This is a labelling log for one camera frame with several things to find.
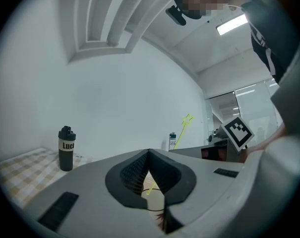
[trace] checkered tablecloth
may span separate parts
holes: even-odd
[[[96,161],[74,154],[73,169]],[[58,153],[39,148],[0,162],[0,184],[7,197],[23,208],[42,189],[66,175]]]

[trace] white wall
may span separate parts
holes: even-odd
[[[203,70],[198,75],[198,84],[205,97],[211,98],[269,77],[265,64],[250,49]]]
[[[204,144],[202,91],[178,65],[142,40],[130,55],[67,65],[58,6],[25,3],[0,41],[0,160],[41,146],[56,150],[64,125],[84,156],[167,149],[169,133],[179,136],[188,113],[195,119],[179,148]]]
[[[0,37],[0,160],[41,145],[55,71],[65,67],[57,0],[28,0]]]

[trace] black shirt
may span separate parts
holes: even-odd
[[[295,26],[276,0],[251,0],[241,8],[251,27],[253,50],[279,83],[300,44]]]

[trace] fluorescent light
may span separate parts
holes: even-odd
[[[246,23],[248,23],[248,21],[247,21],[247,18],[245,17],[245,15],[243,14],[243,15],[241,15],[237,18],[234,18],[220,26],[217,26],[216,29],[220,35],[223,35],[223,34],[229,32],[243,24],[246,24]]]
[[[240,95],[247,94],[247,93],[252,93],[252,92],[254,92],[254,90],[247,91],[247,92],[244,92],[244,93],[239,93],[239,94],[236,94],[236,97],[238,97],[238,96],[240,96]]]
[[[240,88],[240,89],[238,89],[238,90],[236,90],[236,91],[240,91],[240,90],[242,90],[242,89],[245,89],[245,88],[248,88],[248,87],[251,87],[251,86],[255,86],[256,84],[254,84],[254,85],[249,85],[249,86],[246,86],[246,87],[244,87],[244,88]]]

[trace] water bottle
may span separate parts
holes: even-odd
[[[60,169],[63,171],[72,170],[72,156],[74,153],[76,134],[69,126],[64,126],[59,131],[59,159]]]
[[[176,146],[176,134],[175,132],[172,132],[170,134],[170,140],[169,140],[169,151],[173,150]]]

